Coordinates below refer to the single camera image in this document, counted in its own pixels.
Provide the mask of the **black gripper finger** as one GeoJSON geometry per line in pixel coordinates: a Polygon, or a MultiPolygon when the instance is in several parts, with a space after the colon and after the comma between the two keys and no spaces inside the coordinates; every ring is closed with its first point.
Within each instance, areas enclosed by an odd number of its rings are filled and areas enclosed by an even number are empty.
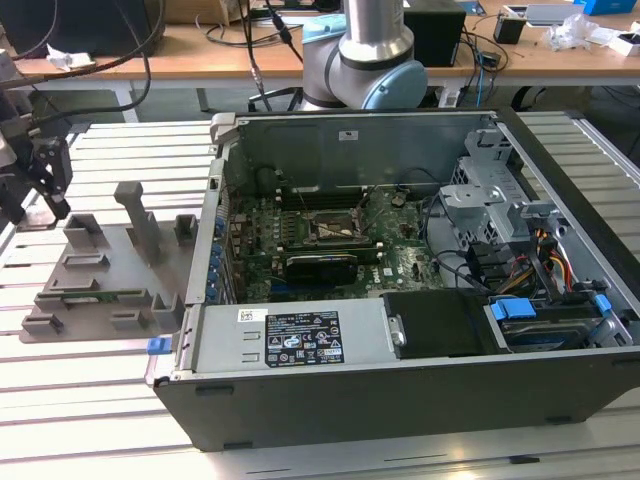
{"type": "Polygon", "coordinates": [[[1,214],[12,224],[19,224],[25,216],[22,201],[25,197],[25,185],[13,174],[1,175],[1,214]]]}
{"type": "Polygon", "coordinates": [[[65,219],[70,213],[65,195],[73,178],[66,139],[36,139],[33,143],[29,173],[34,178],[34,188],[44,198],[54,217],[57,220],[65,219]]]}

